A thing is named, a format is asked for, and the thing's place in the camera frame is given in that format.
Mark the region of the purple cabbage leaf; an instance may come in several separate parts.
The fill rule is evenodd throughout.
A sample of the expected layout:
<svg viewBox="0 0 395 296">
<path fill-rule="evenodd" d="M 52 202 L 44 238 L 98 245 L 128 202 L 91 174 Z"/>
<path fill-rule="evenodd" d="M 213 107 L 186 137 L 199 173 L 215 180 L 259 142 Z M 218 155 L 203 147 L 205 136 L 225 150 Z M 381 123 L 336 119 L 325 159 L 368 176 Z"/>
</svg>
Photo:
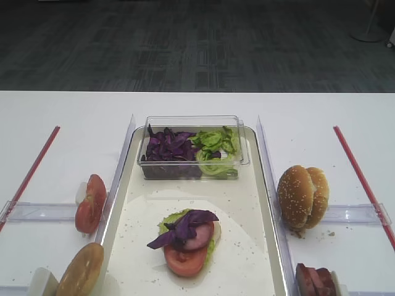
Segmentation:
<svg viewBox="0 0 395 296">
<path fill-rule="evenodd" d="M 166 224 L 169 232 L 158 236 L 147 246 L 151 249 L 159 249 L 171 245 L 177 250 L 183 250 L 183 245 L 187 239 L 196 236 L 196 228 L 204 223 L 219 221 L 216 214 L 209 210 L 193 210 L 184 216 L 177 224 Z"/>
</svg>

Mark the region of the green lettuce pile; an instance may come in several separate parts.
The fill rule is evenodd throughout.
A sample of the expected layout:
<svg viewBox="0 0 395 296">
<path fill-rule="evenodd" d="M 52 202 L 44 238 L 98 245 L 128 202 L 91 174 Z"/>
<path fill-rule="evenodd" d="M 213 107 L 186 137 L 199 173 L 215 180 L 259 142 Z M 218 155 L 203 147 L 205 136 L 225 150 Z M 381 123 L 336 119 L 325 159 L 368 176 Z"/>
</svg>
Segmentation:
<svg viewBox="0 0 395 296">
<path fill-rule="evenodd" d="M 198 149 L 195 158 L 206 176 L 218 179 L 238 177 L 238 170 L 232 165 L 241 156 L 239 134 L 235 128 L 223 126 L 213 131 L 200 131 L 189 140 Z"/>
</svg>

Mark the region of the lettuce leaf on tray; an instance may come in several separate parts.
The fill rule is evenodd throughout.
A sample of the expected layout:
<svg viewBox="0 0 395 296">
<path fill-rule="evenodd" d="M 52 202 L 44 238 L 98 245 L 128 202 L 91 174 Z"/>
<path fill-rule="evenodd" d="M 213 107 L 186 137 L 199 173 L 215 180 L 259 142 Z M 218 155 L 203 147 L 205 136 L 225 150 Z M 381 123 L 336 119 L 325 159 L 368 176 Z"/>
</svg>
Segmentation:
<svg viewBox="0 0 395 296">
<path fill-rule="evenodd" d="M 168 216 L 166 216 L 166 217 L 158 224 L 158 227 L 159 227 L 158 235 L 161 236 L 161 235 L 163 235 L 164 233 L 169 232 L 169 229 L 168 229 L 168 227 L 166 227 L 166 224 L 172 224 L 172 223 L 173 223 L 173 224 L 177 224 L 178 221 L 181 220 L 184 216 L 186 216 L 186 214 L 187 214 L 188 212 L 190 212 L 190 211 L 193 211 L 193 209 L 191 209 L 191 208 L 186 208 L 186 209 L 183 209 L 183 210 L 181 210 L 181 211 L 179 211 L 179 212 L 171 213 L 171 214 L 169 214 Z M 213 252 L 214 252 L 214 250 L 215 250 L 215 247 L 216 247 L 216 245 L 214 244 L 214 240 L 213 240 L 213 238 L 211 238 L 211 240 L 210 240 L 210 242 L 209 242 L 209 246 L 208 246 L 207 255 L 206 255 L 206 258 L 205 258 L 205 260 L 204 260 L 204 264 L 205 264 L 205 265 L 208 265 L 209 262 L 211 261 Z"/>
</svg>

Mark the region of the white bread slice on tray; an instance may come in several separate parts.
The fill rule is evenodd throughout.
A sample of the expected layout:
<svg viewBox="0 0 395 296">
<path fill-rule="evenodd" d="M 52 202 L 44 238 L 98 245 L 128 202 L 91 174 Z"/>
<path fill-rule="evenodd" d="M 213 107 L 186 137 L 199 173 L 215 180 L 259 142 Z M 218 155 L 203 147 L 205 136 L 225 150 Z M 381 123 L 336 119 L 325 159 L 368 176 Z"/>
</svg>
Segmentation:
<svg viewBox="0 0 395 296">
<path fill-rule="evenodd" d="M 214 231 L 212 238 L 214 240 L 214 244 L 217 245 L 221 238 L 222 228 L 219 221 L 214 221 L 213 224 L 214 224 Z"/>
</svg>

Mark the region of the tomato slice on tray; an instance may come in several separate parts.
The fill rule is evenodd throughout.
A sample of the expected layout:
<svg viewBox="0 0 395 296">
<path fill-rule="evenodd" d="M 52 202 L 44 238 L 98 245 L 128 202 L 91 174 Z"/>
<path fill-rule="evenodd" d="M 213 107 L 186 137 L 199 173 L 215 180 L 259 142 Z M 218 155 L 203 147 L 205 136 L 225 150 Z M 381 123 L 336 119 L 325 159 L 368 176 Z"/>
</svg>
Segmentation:
<svg viewBox="0 0 395 296">
<path fill-rule="evenodd" d="M 190 252 L 181 252 L 171 245 L 164 247 L 164 256 L 170 270 L 181 277 L 196 276 L 203 268 L 208 246 Z"/>
</svg>

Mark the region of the white block behind tomato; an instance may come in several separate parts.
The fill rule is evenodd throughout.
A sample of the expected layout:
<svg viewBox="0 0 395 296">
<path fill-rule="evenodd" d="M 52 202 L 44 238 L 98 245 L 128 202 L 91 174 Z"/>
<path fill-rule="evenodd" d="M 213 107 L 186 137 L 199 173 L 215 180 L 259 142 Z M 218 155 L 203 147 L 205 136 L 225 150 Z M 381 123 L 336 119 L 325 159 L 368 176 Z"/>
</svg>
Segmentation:
<svg viewBox="0 0 395 296">
<path fill-rule="evenodd" d="M 79 205 L 86 197 L 87 182 L 81 182 L 75 196 L 75 203 Z"/>
</svg>

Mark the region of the upright tomato slices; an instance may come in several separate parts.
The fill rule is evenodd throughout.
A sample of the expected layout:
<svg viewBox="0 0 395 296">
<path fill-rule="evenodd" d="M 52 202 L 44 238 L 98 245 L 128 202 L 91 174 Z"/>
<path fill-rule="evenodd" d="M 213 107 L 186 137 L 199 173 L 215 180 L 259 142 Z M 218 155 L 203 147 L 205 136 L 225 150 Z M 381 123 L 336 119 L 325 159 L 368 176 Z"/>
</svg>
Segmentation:
<svg viewBox="0 0 395 296">
<path fill-rule="evenodd" d="M 91 234 L 99 225 L 107 191 L 103 180 L 97 174 L 89 177 L 86 195 L 79 204 L 75 214 L 75 227 L 77 231 Z"/>
</svg>

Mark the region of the upright sausage slices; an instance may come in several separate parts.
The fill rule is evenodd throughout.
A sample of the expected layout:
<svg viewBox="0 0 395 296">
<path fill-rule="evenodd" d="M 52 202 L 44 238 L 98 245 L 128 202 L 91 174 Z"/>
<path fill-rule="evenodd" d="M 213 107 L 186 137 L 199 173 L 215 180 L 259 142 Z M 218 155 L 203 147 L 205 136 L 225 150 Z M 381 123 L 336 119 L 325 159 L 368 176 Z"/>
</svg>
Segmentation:
<svg viewBox="0 0 395 296">
<path fill-rule="evenodd" d="M 326 268 L 296 266 L 296 280 L 302 296 L 336 296 L 336 286 L 331 273 Z"/>
</svg>

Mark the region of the clear plastic container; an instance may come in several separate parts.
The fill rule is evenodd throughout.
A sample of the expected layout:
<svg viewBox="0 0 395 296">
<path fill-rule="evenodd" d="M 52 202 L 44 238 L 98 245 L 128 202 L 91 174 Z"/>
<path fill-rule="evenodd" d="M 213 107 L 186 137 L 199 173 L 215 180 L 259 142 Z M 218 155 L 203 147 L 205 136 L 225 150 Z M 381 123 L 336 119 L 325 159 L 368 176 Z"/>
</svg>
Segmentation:
<svg viewBox="0 0 395 296">
<path fill-rule="evenodd" d="M 205 115 L 205 116 L 150 116 L 146 119 L 143 136 L 138 151 L 137 163 L 141 167 L 146 179 L 218 179 L 206 176 L 195 161 L 164 161 L 143 162 L 141 157 L 146 153 L 149 142 L 148 125 L 154 133 L 163 131 L 168 127 L 173 132 L 198 133 L 200 131 L 213 131 L 223 126 L 235 128 L 239 134 L 241 153 L 239 160 L 232 163 L 238 170 L 242 165 L 249 163 L 246 132 L 244 123 L 236 115 Z"/>
</svg>

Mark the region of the purple cabbage pile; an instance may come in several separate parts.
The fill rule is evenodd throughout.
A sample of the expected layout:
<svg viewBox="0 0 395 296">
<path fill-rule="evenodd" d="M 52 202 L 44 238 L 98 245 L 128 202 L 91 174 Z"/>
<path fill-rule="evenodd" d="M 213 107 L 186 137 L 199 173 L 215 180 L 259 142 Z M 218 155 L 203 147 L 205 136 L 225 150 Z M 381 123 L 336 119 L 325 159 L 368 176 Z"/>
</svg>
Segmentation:
<svg viewBox="0 0 395 296">
<path fill-rule="evenodd" d="M 195 148 L 190 140 L 190 137 L 196 135 L 195 133 L 173 132 L 168 127 L 154 133 L 151 125 L 148 125 L 148 133 L 149 142 L 141 161 L 195 161 L 198 148 Z"/>
</svg>

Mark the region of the sausage slice on tray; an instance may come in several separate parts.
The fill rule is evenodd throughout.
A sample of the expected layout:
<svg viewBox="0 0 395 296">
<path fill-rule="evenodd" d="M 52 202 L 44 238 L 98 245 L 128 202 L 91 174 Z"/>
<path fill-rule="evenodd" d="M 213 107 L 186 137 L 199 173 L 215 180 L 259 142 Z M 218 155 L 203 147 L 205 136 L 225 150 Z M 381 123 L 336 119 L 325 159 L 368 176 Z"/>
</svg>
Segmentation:
<svg viewBox="0 0 395 296">
<path fill-rule="evenodd" d="M 214 223 L 208 222 L 198 226 L 196 230 L 196 236 L 191 239 L 187 239 L 183 245 L 183 250 L 194 251 L 206 246 L 213 234 L 214 234 Z"/>
</svg>

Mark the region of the front sesame bun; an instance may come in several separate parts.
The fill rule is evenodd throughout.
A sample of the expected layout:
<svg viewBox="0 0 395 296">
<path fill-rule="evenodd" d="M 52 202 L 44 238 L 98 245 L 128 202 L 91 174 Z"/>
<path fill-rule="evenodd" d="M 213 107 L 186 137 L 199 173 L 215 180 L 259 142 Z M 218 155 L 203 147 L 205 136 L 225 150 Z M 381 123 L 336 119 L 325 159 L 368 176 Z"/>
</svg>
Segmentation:
<svg viewBox="0 0 395 296">
<path fill-rule="evenodd" d="M 281 216 L 289 227 L 305 226 L 312 211 L 314 189 L 312 178 L 303 166 L 292 166 L 282 174 L 277 194 Z"/>
</svg>

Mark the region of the sesame bun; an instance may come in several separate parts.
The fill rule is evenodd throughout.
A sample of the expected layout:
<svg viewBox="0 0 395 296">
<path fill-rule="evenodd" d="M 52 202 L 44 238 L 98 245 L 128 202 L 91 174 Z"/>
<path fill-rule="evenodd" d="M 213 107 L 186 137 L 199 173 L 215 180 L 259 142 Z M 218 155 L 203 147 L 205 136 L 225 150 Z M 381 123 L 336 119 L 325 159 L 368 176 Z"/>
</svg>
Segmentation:
<svg viewBox="0 0 395 296">
<path fill-rule="evenodd" d="M 312 211 L 314 189 L 312 178 L 303 166 L 292 166 L 282 174 L 277 194 L 281 216 L 289 227 L 305 226 Z"/>
<path fill-rule="evenodd" d="M 312 183 L 315 186 L 312 211 L 307 219 L 305 227 L 312 229 L 324 217 L 328 207 L 328 199 L 330 195 L 330 188 L 323 170 L 316 167 L 309 167 L 307 171 L 310 174 Z"/>
</svg>

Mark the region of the metal serving tray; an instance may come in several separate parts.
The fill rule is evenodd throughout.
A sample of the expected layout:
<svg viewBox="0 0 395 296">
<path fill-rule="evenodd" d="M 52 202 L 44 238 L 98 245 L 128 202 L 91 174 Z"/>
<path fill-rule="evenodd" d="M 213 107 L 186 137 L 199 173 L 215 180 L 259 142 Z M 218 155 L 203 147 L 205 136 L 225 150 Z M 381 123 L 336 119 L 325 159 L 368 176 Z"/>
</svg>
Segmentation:
<svg viewBox="0 0 395 296">
<path fill-rule="evenodd" d="M 107 268 L 95 295 L 284 295 L 286 288 L 256 137 L 245 130 L 251 162 L 236 180 L 146 180 L 137 163 L 144 130 L 132 135 L 116 198 L 119 214 Z M 174 275 L 148 243 L 159 223 L 187 208 L 210 210 L 222 233 L 209 263 L 194 278 Z"/>
</svg>

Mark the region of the rear sesame bun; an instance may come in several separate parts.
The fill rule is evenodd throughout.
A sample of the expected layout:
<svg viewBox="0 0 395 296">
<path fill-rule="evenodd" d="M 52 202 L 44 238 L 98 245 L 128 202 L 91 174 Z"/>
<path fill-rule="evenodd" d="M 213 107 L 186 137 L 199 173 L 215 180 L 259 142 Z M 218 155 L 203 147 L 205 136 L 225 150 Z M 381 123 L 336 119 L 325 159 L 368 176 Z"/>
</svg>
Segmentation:
<svg viewBox="0 0 395 296">
<path fill-rule="evenodd" d="M 316 167 L 309 167 L 307 171 L 310 174 L 312 183 L 315 186 L 312 211 L 307 219 L 305 227 L 312 229 L 324 217 L 328 207 L 328 199 L 330 195 L 330 188 L 323 170 Z"/>
</svg>

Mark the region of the right red rod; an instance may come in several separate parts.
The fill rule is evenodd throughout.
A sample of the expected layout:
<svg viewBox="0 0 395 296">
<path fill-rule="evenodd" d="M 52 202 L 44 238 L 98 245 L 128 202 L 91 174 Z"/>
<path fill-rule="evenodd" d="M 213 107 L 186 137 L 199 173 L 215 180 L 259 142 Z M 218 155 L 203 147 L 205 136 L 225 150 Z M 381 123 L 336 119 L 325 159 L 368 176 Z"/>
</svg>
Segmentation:
<svg viewBox="0 0 395 296">
<path fill-rule="evenodd" d="M 352 153 L 352 150 L 349 147 L 345 137 L 343 136 L 343 133 L 341 132 L 339 126 L 334 126 L 333 130 L 336 133 L 336 136 L 337 136 L 339 142 L 341 143 L 342 148 L 345 151 L 370 203 L 373 205 L 373 208 L 376 211 L 376 214 L 381 222 L 381 225 L 386 233 L 386 236 L 387 236 L 392 248 L 394 249 L 394 232 L 391 228 L 389 218 L 386 217 L 384 206 L 381 206 L 380 203 L 377 201 L 367 179 L 365 178 L 365 176 L 364 176 L 356 158 L 354 157 L 354 154 Z"/>
</svg>

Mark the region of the red rod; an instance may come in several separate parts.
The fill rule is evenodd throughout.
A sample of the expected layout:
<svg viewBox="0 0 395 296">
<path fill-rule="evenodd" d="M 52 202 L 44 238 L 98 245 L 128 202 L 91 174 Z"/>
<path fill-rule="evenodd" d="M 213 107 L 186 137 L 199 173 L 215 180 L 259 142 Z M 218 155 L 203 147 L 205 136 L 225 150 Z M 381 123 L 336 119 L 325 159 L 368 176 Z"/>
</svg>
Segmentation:
<svg viewBox="0 0 395 296">
<path fill-rule="evenodd" d="M 30 182 L 31 178 L 33 177 L 36 169 L 40 165 L 42 159 L 46 155 L 48 149 L 50 148 L 51 144 L 55 140 L 58 132 L 60 130 L 60 126 L 55 126 L 52 133 L 48 137 L 47 141 L 45 142 L 44 146 L 40 150 L 37 158 L 33 162 L 32 166 L 30 167 L 28 173 L 25 175 L 22 183 L 20 184 L 19 188 L 17 189 L 16 193 L 14 194 L 13 198 L 11 201 L 8 202 L 7 205 L 4 206 L 5 212 L 1 216 L 1 227 L 0 230 L 3 229 L 4 225 L 6 224 L 6 218 L 9 216 L 9 214 L 12 212 L 14 207 L 16 206 L 17 202 L 21 198 L 23 192 L 25 191 L 26 187 L 28 186 L 28 183 Z"/>
<path fill-rule="evenodd" d="M 342 148 L 345 151 L 370 203 L 373 205 L 373 208 L 376 211 L 376 214 L 381 222 L 381 225 L 386 233 L 386 236 L 387 236 L 392 248 L 394 249 L 394 232 L 391 228 L 389 218 L 386 217 L 384 206 L 381 206 L 380 203 L 377 201 L 367 179 L 365 178 L 365 176 L 364 176 L 356 158 L 354 157 L 354 154 L 352 153 L 352 150 L 349 147 L 345 137 L 343 136 L 343 133 L 341 132 L 339 126 L 334 126 L 333 130 L 336 133 L 336 136 L 337 136 L 339 142 L 341 143 Z"/>
</svg>

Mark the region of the brown round bun bottom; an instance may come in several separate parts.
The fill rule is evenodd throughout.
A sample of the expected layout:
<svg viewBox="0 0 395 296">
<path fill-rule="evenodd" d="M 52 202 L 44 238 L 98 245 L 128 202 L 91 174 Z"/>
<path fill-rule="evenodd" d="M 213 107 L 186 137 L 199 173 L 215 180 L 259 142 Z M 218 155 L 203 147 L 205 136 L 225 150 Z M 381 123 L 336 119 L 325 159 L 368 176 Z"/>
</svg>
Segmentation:
<svg viewBox="0 0 395 296">
<path fill-rule="evenodd" d="M 104 261 L 102 245 L 91 242 L 74 256 L 56 290 L 56 295 L 89 295 Z"/>
</svg>

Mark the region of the right upper clear crossbar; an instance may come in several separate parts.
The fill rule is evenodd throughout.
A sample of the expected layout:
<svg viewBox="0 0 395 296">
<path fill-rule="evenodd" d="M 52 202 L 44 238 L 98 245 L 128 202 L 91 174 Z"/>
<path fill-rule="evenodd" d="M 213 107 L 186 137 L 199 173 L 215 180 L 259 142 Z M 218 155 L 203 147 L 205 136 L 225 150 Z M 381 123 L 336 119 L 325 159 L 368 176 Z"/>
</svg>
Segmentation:
<svg viewBox="0 0 395 296">
<path fill-rule="evenodd" d="M 382 203 L 365 203 L 329 205 L 321 223 L 391 226 L 392 221 Z"/>
</svg>

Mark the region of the clear crossbar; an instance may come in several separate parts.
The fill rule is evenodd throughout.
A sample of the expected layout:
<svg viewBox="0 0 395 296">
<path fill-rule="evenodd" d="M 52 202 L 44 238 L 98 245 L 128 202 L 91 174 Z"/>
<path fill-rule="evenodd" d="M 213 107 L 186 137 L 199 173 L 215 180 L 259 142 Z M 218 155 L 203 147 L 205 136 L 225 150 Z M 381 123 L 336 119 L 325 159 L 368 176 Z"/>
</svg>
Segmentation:
<svg viewBox="0 0 395 296">
<path fill-rule="evenodd" d="M 74 203 L 31 203 L 7 201 L 1 211 L 1 222 L 74 222 Z"/>
<path fill-rule="evenodd" d="M 329 205 L 321 223 L 391 226 L 392 221 L 382 203 L 365 203 Z"/>
</svg>

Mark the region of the left red rod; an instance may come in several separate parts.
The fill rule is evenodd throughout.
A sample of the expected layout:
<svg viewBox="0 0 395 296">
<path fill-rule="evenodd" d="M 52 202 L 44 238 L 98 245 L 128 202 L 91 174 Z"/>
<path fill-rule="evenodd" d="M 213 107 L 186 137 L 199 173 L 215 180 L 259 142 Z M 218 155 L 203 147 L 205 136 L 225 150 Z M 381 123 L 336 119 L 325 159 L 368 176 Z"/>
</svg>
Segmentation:
<svg viewBox="0 0 395 296">
<path fill-rule="evenodd" d="M 45 142 L 44 146 L 40 150 L 37 158 L 33 162 L 32 166 L 30 167 L 28 173 L 25 175 L 22 183 L 20 184 L 19 188 L 17 189 L 16 193 L 14 194 L 13 198 L 11 201 L 8 202 L 7 205 L 4 206 L 5 212 L 1 216 L 1 227 L 0 230 L 3 229 L 4 225 L 6 224 L 6 218 L 9 216 L 9 214 L 12 212 L 14 207 L 16 206 L 17 202 L 21 198 L 23 192 L 25 191 L 26 187 L 28 186 L 28 183 L 30 182 L 31 178 L 33 177 L 36 169 L 40 165 L 42 159 L 46 155 L 48 149 L 50 148 L 51 144 L 55 140 L 58 132 L 60 130 L 60 126 L 55 126 L 52 133 L 48 137 L 47 141 Z"/>
</svg>

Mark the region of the left upper clear crossbar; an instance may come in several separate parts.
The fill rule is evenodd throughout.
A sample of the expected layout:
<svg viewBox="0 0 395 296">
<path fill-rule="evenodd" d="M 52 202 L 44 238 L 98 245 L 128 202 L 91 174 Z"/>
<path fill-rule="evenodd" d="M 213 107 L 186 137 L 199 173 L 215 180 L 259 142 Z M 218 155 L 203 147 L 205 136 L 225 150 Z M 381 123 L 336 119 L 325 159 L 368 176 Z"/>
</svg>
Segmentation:
<svg viewBox="0 0 395 296">
<path fill-rule="evenodd" d="M 74 222 L 74 203 L 31 203 L 7 201 L 1 211 L 1 222 Z"/>
</svg>

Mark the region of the white block behind sausage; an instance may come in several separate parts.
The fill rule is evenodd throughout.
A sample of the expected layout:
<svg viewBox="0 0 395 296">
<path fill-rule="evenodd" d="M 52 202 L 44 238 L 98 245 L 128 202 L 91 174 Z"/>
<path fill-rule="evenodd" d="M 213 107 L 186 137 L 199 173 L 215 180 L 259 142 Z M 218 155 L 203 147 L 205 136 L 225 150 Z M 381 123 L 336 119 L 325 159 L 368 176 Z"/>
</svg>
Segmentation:
<svg viewBox="0 0 395 296">
<path fill-rule="evenodd" d="M 347 286 L 341 284 L 335 271 L 330 271 L 332 281 L 335 285 L 336 296 L 349 296 Z"/>
</svg>

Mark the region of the white block behind bun bottom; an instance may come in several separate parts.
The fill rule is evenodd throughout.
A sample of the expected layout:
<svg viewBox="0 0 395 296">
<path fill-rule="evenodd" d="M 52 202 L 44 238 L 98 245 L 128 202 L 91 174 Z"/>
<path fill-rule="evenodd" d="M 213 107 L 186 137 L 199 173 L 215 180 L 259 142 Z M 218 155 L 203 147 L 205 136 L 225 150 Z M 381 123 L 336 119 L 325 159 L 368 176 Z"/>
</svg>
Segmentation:
<svg viewBox="0 0 395 296">
<path fill-rule="evenodd" d="M 43 267 L 34 272 L 28 287 L 28 296 L 55 296 L 59 282 L 53 273 Z"/>
</svg>

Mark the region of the left long clear rail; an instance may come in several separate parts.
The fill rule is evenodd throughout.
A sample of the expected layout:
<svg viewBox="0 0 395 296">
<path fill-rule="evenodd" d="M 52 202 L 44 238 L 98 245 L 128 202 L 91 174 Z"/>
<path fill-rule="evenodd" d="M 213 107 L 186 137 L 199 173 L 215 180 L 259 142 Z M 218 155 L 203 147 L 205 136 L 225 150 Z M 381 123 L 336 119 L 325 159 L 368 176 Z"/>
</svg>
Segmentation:
<svg viewBox="0 0 395 296">
<path fill-rule="evenodd" d="M 114 173 L 114 178 L 112 180 L 110 191 L 107 195 L 107 199 L 104 204 L 104 208 L 102 211 L 102 219 L 101 222 L 99 223 L 98 230 L 96 232 L 95 242 L 102 246 L 104 245 L 106 235 L 109 232 L 108 228 L 110 225 L 110 218 L 114 209 L 116 194 L 119 189 L 120 180 L 122 177 L 125 162 L 127 160 L 127 155 L 130 149 L 130 143 L 133 137 L 134 130 L 135 130 L 135 116 L 132 114 L 125 135 L 125 140 L 123 142 L 118 164 Z"/>
</svg>

